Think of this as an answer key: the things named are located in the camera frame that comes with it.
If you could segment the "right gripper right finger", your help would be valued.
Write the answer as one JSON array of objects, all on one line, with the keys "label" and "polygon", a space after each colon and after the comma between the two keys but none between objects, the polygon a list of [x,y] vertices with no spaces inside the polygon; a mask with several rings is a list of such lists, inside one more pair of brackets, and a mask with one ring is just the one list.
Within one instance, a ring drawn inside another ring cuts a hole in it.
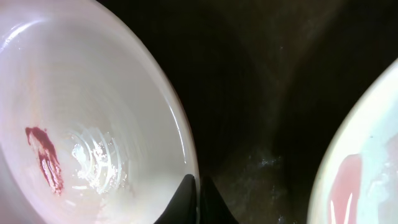
[{"label": "right gripper right finger", "polygon": [[201,180],[201,224],[238,224],[210,177]]}]

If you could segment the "pale green plate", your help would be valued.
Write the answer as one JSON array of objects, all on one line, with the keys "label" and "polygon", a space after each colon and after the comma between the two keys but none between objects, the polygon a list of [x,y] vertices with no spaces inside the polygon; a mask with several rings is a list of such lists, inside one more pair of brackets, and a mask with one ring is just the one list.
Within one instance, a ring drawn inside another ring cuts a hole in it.
[{"label": "pale green plate", "polygon": [[311,224],[397,224],[397,62],[366,90],[315,177]]}]

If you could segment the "pinkish white plate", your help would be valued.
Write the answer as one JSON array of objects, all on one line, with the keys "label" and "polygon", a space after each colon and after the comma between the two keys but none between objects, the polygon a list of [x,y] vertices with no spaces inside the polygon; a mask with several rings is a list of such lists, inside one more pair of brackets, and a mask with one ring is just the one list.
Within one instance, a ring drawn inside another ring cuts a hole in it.
[{"label": "pinkish white plate", "polygon": [[1,2],[1,222],[155,223],[199,173],[181,104],[96,1]]}]

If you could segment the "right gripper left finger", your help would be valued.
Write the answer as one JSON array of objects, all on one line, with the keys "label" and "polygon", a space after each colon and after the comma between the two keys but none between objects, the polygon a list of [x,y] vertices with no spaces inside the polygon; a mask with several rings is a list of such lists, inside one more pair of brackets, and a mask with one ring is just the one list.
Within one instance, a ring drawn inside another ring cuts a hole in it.
[{"label": "right gripper left finger", "polygon": [[196,224],[197,190],[195,178],[187,174],[154,224]]}]

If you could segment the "large brown serving tray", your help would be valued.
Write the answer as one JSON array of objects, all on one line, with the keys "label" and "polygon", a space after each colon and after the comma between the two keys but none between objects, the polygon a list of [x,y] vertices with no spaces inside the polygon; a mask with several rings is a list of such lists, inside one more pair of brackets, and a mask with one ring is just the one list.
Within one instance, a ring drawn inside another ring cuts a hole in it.
[{"label": "large brown serving tray", "polygon": [[322,157],[397,58],[396,1],[104,1],[189,120],[202,177],[240,223],[305,223]]}]

